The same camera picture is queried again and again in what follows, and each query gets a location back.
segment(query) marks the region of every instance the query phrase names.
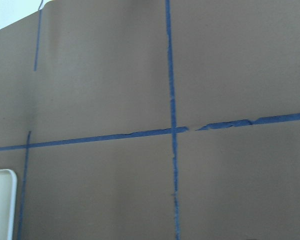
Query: white plastic container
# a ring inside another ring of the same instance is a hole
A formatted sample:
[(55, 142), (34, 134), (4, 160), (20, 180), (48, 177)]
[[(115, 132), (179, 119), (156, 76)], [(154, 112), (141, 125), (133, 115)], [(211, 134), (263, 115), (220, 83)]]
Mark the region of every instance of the white plastic container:
[(0, 170), (0, 240), (12, 240), (16, 205), (17, 176)]

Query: blue line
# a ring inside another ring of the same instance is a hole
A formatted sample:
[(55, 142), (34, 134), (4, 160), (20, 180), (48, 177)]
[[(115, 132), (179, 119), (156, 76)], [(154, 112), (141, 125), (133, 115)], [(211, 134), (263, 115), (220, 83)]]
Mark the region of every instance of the blue line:
[(30, 145), (31, 131), (29, 131), (26, 145), (25, 145), (25, 160), (24, 160), (24, 170), (22, 178), (22, 188), (21, 188), (21, 200), (20, 200), (20, 212), (19, 212), (19, 225), (17, 232), (17, 240), (21, 240), (22, 225), (24, 219), (24, 208), (25, 208), (25, 196), (26, 196), (26, 185), (27, 185), (27, 174), (28, 174), (28, 162), (29, 162), (29, 145)]
[(174, 58), (172, 45), (171, 30), (171, 7), (170, 0), (165, 0), (165, 20), (166, 34), (168, 40), (167, 58), (169, 69), (169, 88), (170, 88), (170, 113), (171, 113), (171, 136), (173, 151), (173, 183), (174, 183), (174, 225), (175, 239), (180, 240), (180, 223), (179, 223), (179, 168), (178, 168), (178, 140), (177, 140), (177, 117), (176, 117), (176, 98), (175, 98), (175, 76), (174, 76)]
[(210, 130), (210, 129), (227, 129), (231, 127), (243, 127), (249, 125), (261, 125), (261, 124), (274, 124), (274, 123), (283, 123), (283, 122), (291, 122), (291, 121), (299, 121), (300, 113), (288, 114), (288, 115), (279, 115), (279, 116), (266, 116), (260, 117), (257, 120), (236, 120), (236, 121), (225, 121), (225, 122), (217, 122), (217, 123), (209, 123), (197, 131), (202, 130)]
[(37, 71), (37, 68), (38, 68), (41, 22), (42, 22), (42, 9), (39, 10), (38, 32), (37, 32), (37, 36), (36, 36), (36, 47), (35, 47), (34, 67), (33, 67), (34, 71)]
[[(185, 126), (176, 128), (177, 133), (184, 133), (187, 132), (188, 130), (189, 129)], [(58, 146), (58, 145), (66, 145), (66, 144), (79, 144), (79, 143), (99, 142), (99, 141), (108, 141), (108, 140), (117, 140), (117, 139), (131, 139), (131, 138), (158, 136), (158, 135), (166, 135), (166, 134), (171, 134), (171, 128), (148, 130), (148, 131), (137, 131), (128, 134), (112, 134), (112, 135), (91, 136), (91, 137), (73, 138), (73, 139), (66, 139), (66, 140), (57, 140), (57, 141), (46, 141), (46, 142), (39, 142), (39, 143), (31, 143), (29, 144), (28, 147), (31, 149), (31, 148), (41, 148), (41, 147)], [(19, 150), (25, 148), (27, 148), (27, 145), (4, 146), (4, 147), (0, 147), (0, 152), (9, 151), (9, 150)]]

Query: gray surface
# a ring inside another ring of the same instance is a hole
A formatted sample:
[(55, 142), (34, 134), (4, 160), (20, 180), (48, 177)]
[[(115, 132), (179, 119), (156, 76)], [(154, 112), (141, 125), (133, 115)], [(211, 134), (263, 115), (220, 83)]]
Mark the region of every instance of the gray surface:
[[(180, 126), (300, 112), (300, 0), (171, 7)], [(42, 20), (37, 72), (38, 14), (0, 30), (0, 147), (170, 126), (164, 1), (56, 0)], [(31, 149), (24, 239), (174, 239), (170, 139)], [(300, 122), (179, 149), (182, 239), (300, 240)], [(24, 154), (0, 152), (19, 183)]]

